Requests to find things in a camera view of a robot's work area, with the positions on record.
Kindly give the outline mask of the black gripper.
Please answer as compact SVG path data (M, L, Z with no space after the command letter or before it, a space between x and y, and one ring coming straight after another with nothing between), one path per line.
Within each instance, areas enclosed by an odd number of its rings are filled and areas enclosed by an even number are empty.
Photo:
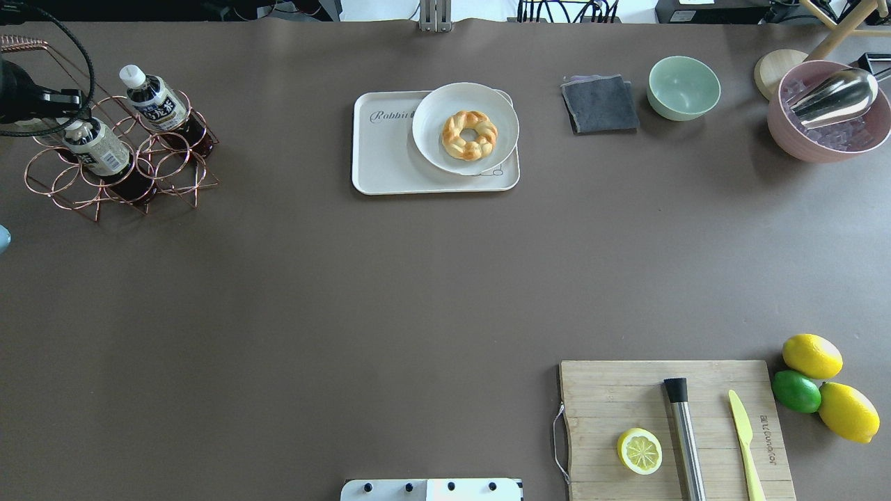
M87 98L79 89L39 86L22 67L2 60L1 118L3 124L31 118L53 120L51 127L33 132L3 131L3 136L55 134L78 120L87 120Z

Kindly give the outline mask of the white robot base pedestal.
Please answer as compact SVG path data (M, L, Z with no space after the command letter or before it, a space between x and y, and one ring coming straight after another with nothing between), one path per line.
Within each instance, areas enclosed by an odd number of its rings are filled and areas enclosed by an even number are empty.
M523 500L520 479L431 478L353 479L345 483L340 500Z

